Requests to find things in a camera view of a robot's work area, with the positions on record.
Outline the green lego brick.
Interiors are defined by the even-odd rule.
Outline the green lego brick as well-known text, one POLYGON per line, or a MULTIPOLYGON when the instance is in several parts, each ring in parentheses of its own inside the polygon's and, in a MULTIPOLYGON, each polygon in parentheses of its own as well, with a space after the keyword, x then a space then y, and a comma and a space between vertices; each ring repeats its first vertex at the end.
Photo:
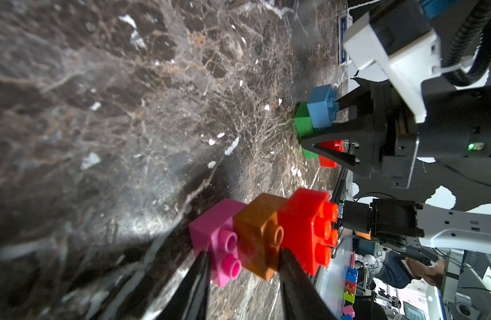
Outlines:
POLYGON ((297 104, 294 122, 299 141, 301 141, 305 136, 313 133, 313 125, 306 101, 302 101, 297 104))

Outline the pink lego brick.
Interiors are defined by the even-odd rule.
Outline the pink lego brick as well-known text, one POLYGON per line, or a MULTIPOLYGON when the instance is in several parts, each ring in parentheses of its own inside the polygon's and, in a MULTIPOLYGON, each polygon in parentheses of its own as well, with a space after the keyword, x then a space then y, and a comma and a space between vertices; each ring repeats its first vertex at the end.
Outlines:
POLYGON ((241 273, 233 218, 245 207, 244 203, 223 199, 189 224, 194 254, 209 253, 211 280, 218 287, 225 287, 241 273))

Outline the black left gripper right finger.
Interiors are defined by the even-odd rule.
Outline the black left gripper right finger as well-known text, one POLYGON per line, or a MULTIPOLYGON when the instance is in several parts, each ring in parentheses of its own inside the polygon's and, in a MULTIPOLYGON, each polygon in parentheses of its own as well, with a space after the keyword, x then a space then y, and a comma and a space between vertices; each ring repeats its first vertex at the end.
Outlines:
POLYGON ((284 319, 337 319, 289 249, 279 251, 278 274, 284 319))

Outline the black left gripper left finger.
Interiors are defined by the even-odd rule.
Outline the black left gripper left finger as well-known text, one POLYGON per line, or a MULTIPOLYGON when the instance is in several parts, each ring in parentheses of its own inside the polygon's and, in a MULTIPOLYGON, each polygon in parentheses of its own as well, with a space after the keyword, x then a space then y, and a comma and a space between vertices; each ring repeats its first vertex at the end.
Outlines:
POLYGON ((211 257, 206 251, 201 252, 177 291, 156 319, 205 320, 208 314, 211 257))

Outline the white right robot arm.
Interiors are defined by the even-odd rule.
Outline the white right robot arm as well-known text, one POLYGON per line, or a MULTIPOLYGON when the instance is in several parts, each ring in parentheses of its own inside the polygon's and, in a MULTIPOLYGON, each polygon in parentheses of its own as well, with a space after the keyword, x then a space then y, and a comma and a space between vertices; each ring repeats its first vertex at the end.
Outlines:
MULTIPOLYGON (((491 159, 491 86, 474 83, 491 64, 491 1, 478 2, 447 54, 419 1, 384 1, 345 32, 357 69, 377 64, 383 82, 361 80, 339 99, 357 117, 301 140, 302 148, 364 177, 409 187, 418 157, 491 159)), ((394 251, 443 248, 491 254, 491 214, 376 199, 348 204, 346 228, 370 233, 394 251)))

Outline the blue lego brick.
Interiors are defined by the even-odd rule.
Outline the blue lego brick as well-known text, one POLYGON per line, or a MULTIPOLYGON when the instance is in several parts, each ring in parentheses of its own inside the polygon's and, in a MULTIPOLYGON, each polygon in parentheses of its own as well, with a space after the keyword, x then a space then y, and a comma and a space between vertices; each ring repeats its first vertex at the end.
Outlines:
POLYGON ((332 85, 315 87, 307 101, 307 108, 314 129, 324 129, 337 118, 339 104, 337 91, 332 85))

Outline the orange lego brick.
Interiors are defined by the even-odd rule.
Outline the orange lego brick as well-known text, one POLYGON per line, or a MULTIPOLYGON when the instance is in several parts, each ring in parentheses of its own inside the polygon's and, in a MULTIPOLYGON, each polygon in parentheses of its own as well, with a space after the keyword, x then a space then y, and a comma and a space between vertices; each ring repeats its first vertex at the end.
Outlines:
POLYGON ((284 197, 262 193, 233 218, 241 265, 265 281, 278 270, 284 230, 277 210, 286 202, 284 197))

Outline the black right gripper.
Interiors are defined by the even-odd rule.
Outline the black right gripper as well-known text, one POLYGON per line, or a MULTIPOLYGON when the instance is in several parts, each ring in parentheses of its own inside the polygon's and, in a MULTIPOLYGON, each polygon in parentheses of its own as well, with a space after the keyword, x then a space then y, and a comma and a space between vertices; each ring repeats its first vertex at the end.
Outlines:
POLYGON ((337 100, 351 121, 305 136, 303 149, 404 189, 419 157, 491 159, 491 86, 425 96, 427 119, 417 124, 388 81, 355 81, 359 86, 337 100))

